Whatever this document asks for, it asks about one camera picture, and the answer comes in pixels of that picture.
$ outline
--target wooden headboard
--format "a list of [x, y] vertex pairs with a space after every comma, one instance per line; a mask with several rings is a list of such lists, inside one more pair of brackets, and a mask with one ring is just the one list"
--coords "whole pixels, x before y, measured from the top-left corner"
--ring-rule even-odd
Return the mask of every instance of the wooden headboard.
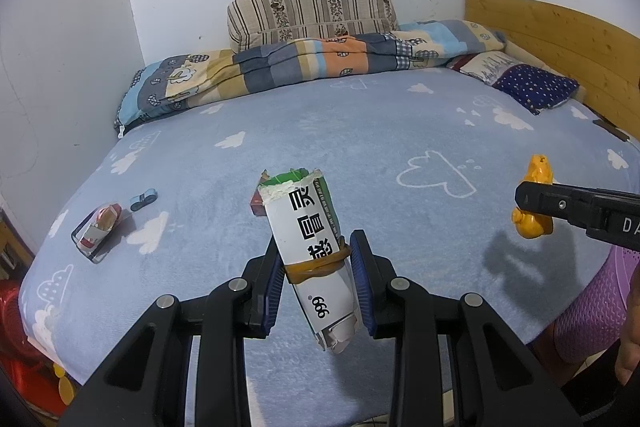
[[596, 17], [532, 0], [466, 0], [465, 19], [503, 31], [580, 82], [586, 105], [640, 139], [640, 39]]

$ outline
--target yellow toy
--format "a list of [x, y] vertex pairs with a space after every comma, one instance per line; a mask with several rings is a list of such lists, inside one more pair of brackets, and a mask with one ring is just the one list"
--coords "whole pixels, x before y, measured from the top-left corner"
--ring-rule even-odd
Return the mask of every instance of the yellow toy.
[[58, 382], [58, 393], [60, 394], [60, 399], [65, 405], [69, 405], [76, 397], [76, 389], [71, 381], [66, 377], [64, 367], [60, 367], [57, 363], [54, 363], [53, 372], [58, 378], [60, 378], [60, 381]]
[[[524, 176], [524, 182], [546, 183], [554, 182], [554, 172], [551, 170], [549, 160], [545, 155], [534, 154], [529, 162], [529, 169]], [[548, 235], [554, 231], [554, 220], [551, 216], [533, 214], [518, 207], [511, 213], [511, 222], [516, 226], [518, 233], [525, 239], [535, 239], [541, 235]]]

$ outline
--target blue star pillow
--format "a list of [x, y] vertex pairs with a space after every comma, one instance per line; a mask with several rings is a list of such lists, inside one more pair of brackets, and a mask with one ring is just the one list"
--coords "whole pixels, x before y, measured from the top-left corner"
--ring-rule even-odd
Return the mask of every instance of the blue star pillow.
[[539, 114], [541, 109], [556, 107], [571, 98], [580, 85], [572, 78], [528, 64], [518, 64], [507, 69], [493, 87], [514, 98], [533, 114]]

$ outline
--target white cloud print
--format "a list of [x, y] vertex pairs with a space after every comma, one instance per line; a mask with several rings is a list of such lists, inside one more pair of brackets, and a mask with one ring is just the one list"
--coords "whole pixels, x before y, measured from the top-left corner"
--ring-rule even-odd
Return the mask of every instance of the white cloud print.
[[224, 102], [217, 103], [216, 105], [210, 105], [206, 109], [202, 110], [200, 112], [200, 114], [214, 114], [214, 113], [217, 113], [220, 110], [220, 108], [222, 107], [223, 103]]
[[571, 106], [571, 112], [574, 115], [574, 118], [579, 118], [580, 120], [589, 120], [589, 117], [574, 105]]
[[468, 198], [477, 192], [460, 168], [454, 167], [438, 151], [425, 151], [424, 156], [414, 156], [407, 164], [409, 168], [396, 176], [396, 182], [401, 187], [441, 187], [447, 196], [460, 199]]
[[56, 348], [53, 345], [52, 329], [55, 326], [55, 322], [58, 319], [59, 309], [53, 304], [49, 304], [43, 310], [37, 310], [35, 313], [35, 323], [33, 324], [33, 336], [35, 340], [40, 344], [40, 347], [45, 351], [51, 360], [57, 363], [61, 367], [65, 365], [60, 360], [60, 357], [56, 353]]
[[608, 156], [609, 162], [611, 163], [611, 165], [613, 165], [613, 168], [616, 171], [619, 171], [621, 168], [622, 169], [628, 169], [629, 168], [629, 164], [617, 152], [615, 152], [612, 149], [607, 149], [607, 152], [609, 153], [609, 156]]
[[132, 163], [138, 159], [138, 153], [139, 152], [140, 152], [140, 150], [132, 151], [132, 152], [127, 153], [126, 155], [124, 155], [119, 160], [115, 161], [111, 165], [111, 167], [113, 167], [113, 169], [111, 169], [111, 173], [120, 175], [120, 174], [124, 174], [125, 172], [127, 172], [127, 169], [129, 169], [129, 167], [132, 165]]
[[433, 89], [429, 89], [423, 83], [415, 84], [415, 86], [411, 86], [407, 91], [412, 92], [428, 92], [429, 94], [433, 94]]
[[60, 214], [56, 220], [53, 222], [53, 224], [51, 225], [51, 228], [49, 229], [49, 237], [54, 237], [57, 233], [58, 233], [58, 229], [60, 228], [60, 225], [62, 225], [62, 222], [65, 220], [66, 214], [68, 213], [68, 209], [66, 209], [62, 214]]
[[242, 142], [244, 141], [244, 131], [240, 131], [237, 134], [232, 134], [231, 136], [227, 136], [222, 141], [216, 143], [216, 147], [221, 147], [222, 149], [229, 149], [229, 147], [240, 147]]
[[144, 255], [155, 252], [160, 244], [160, 238], [164, 233], [168, 218], [168, 212], [160, 212], [158, 217], [149, 219], [141, 230], [130, 233], [127, 236], [127, 243], [130, 245], [140, 245], [138, 251]]
[[533, 127], [530, 126], [527, 122], [525, 122], [524, 120], [521, 120], [514, 114], [511, 114], [510, 112], [505, 111], [501, 107], [494, 108], [494, 115], [495, 115], [494, 120], [497, 121], [497, 123], [501, 123], [503, 125], [510, 125], [512, 129], [515, 129], [518, 131], [523, 129], [529, 129], [530, 131], [533, 131]]

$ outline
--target purple mesh fabric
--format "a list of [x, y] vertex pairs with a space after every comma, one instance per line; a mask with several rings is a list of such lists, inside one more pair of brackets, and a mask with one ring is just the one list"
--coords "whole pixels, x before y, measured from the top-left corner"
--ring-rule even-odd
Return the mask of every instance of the purple mesh fabric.
[[565, 362], [581, 362], [620, 336], [629, 281], [640, 253], [611, 247], [596, 277], [556, 320], [554, 341]]

